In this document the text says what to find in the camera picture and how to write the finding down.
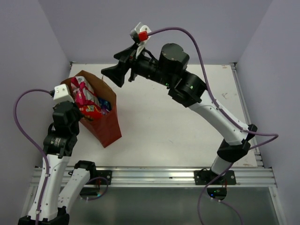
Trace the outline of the aluminium right side rail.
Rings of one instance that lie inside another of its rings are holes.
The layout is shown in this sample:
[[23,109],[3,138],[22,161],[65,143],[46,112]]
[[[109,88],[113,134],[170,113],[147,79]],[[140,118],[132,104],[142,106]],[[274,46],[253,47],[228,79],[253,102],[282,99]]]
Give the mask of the aluminium right side rail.
[[[243,114],[244,114],[246,123],[251,124],[252,122],[251,122],[251,119],[250,119],[250,116],[249,116],[249,113],[248,113],[247,105],[246,105],[246,102],[245,102],[245,99],[244,99],[244,95],[243,95],[242,88],[241,88],[239,78],[238,78],[238,74],[237,74],[236,63],[230,63],[230,66],[231,66],[232,74],[233,74],[235,84],[236,84],[236,87],[237,87],[237,91],[238,91],[238,95],[239,95],[240,102],[241,102],[241,105],[242,105],[242,110],[243,110]],[[254,155],[255,155],[256,162],[257,162],[257,166],[264,168],[264,164],[263,164],[263,160],[262,160],[262,156],[261,156],[261,153],[259,151],[259,148],[254,149]]]

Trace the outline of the aluminium front rail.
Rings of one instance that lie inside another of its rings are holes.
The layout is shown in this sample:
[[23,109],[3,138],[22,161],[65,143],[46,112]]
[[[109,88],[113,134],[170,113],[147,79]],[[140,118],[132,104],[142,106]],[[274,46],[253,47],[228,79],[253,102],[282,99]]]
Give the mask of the aluminium front rail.
[[[200,167],[97,167],[97,172],[111,171],[107,175],[110,187],[141,188],[200,188],[200,176],[194,172]],[[272,169],[263,167],[234,167],[234,175],[227,181],[210,187],[227,188],[270,188],[276,187]]]

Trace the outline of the pink foil snack bag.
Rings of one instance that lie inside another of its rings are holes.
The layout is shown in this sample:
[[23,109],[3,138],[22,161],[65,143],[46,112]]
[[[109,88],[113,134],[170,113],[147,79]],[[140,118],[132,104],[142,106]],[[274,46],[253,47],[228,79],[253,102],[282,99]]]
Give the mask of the pink foil snack bag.
[[100,108],[98,97],[84,76],[71,78],[71,89],[75,102],[79,106],[95,105]]

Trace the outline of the red snack packet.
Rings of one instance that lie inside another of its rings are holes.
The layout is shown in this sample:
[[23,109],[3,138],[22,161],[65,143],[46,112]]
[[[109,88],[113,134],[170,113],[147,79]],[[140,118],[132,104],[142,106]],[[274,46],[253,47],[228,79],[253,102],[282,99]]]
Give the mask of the red snack packet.
[[89,121],[101,119],[103,117],[101,109],[96,105],[82,105],[79,106],[80,112]]

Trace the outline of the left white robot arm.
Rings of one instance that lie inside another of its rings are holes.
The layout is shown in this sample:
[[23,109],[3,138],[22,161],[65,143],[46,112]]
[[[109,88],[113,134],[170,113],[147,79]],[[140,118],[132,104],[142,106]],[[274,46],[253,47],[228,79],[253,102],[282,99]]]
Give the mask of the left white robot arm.
[[54,108],[53,123],[43,142],[43,167],[36,196],[20,225],[67,225],[70,211],[85,184],[97,180],[95,163],[78,161],[65,187],[62,181],[79,134],[82,114],[75,103],[65,101]]

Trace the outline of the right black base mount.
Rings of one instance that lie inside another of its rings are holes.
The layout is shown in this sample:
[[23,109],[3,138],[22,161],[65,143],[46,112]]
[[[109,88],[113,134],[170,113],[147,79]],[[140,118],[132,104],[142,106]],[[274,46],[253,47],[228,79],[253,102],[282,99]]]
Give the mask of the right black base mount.
[[[217,175],[213,173],[211,170],[207,170],[203,168],[201,170],[194,171],[194,180],[196,185],[207,185],[211,180],[216,178]],[[215,180],[212,185],[236,185],[237,181],[235,178],[235,173],[233,170],[227,171],[220,178]]]

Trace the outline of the purple candy packet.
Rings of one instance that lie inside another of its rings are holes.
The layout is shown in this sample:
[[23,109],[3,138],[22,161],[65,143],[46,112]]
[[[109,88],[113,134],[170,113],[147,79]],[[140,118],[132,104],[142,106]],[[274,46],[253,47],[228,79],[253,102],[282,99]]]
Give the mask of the purple candy packet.
[[111,103],[109,101],[106,101],[106,100],[102,99],[102,98],[98,98],[98,101],[100,103],[101,113],[103,115],[108,114],[112,109]]

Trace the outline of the aluminium rail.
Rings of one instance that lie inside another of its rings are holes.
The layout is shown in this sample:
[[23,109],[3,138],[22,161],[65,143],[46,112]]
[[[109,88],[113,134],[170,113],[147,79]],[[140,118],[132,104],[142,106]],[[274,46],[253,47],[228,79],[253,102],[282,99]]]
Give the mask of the aluminium rail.
[[[141,188],[200,188],[200,176],[194,172],[200,167],[97,167],[97,172],[111,171],[107,175],[110,187]],[[276,187],[272,169],[263,167],[234,167],[234,175],[227,181],[210,187],[227,188],[270,188]]]
[[[243,114],[244,114],[246,123],[251,124],[252,122],[251,122],[251,119],[250,119],[250,116],[249,116],[249,113],[248,113],[247,105],[246,105],[246,102],[245,102],[245,99],[244,99],[244,95],[243,95],[242,88],[241,88],[239,78],[238,78],[238,74],[237,74],[236,63],[230,63],[230,66],[231,66],[232,74],[233,74],[235,84],[236,84],[236,87],[237,87],[237,91],[238,91],[238,95],[239,95],[240,102],[241,102],[241,105],[242,105],[242,110],[243,110]],[[264,164],[263,164],[263,160],[262,160],[262,156],[261,156],[261,153],[259,151],[259,148],[254,149],[254,155],[255,155],[256,162],[257,162],[257,166],[264,168]]]

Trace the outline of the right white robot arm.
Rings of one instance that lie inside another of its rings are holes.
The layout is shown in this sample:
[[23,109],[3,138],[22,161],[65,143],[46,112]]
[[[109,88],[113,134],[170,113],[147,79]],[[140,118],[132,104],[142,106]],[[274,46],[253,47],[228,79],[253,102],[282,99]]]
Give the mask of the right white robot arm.
[[159,59],[155,59],[151,52],[139,51],[134,44],[115,54],[114,58],[118,64],[102,69],[101,74],[118,87],[123,86],[127,72],[130,72],[129,82],[140,75],[159,83],[169,90],[168,94],[174,101],[202,116],[223,136],[209,172],[212,183],[221,183],[225,179],[224,171],[247,155],[249,141],[255,136],[257,126],[247,125],[231,113],[222,114],[227,109],[210,97],[206,83],[187,71],[189,55],[180,45],[165,44]]

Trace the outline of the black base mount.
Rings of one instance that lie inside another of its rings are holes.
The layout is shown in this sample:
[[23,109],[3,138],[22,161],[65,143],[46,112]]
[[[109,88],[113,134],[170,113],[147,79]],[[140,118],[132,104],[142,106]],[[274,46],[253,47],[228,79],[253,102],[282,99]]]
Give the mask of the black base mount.
[[103,179],[96,179],[93,181],[90,181],[89,184],[92,185],[110,185],[111,184],[111,180],[112,180],[112,170],[95,170],[94,172],[92,172],[91,178],[90,180],[92,180],[93,178],[96,177],[102,177],[105,178],[107,181],[103,180]]
[[[194,171],[194,180],[196,185],[207,185],[211,180],[216,178],[217,175],[213,173],[211,170],[207,170],[203,168],[201,170]],[[212,185],[236,185],[237,181],[235,178],[235,173],[233,170],[227,171],[220,178],[215,180]]]

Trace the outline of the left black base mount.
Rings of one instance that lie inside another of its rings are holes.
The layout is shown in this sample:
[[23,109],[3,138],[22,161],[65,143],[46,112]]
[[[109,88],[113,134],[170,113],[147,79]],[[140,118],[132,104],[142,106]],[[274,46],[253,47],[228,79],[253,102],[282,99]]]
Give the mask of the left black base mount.
[[96,179],[93,181],[90,181],[89,184],[92,185],[110,185],[111,184],[111,180],[112,180],[112,170],[95,170],[94,172],[92,172],[91,178],[90,180],[92,180],[93,178],[96,177],[102,177],[105,178],[107,181],[103,180],[103,179]]

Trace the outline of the red paper bag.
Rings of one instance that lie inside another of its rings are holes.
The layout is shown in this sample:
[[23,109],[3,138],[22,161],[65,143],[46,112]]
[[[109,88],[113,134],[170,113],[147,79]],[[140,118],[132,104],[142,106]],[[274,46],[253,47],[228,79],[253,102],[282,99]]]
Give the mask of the red paper bag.
[[96,95],[111,103],[112,110],[98,120],[82,118],[80,122],[105,148],[122,137],[117,115],[117,96],[112,88],[101,78],[87,71],[80,71],[76,76],[83,76],[94,89]]

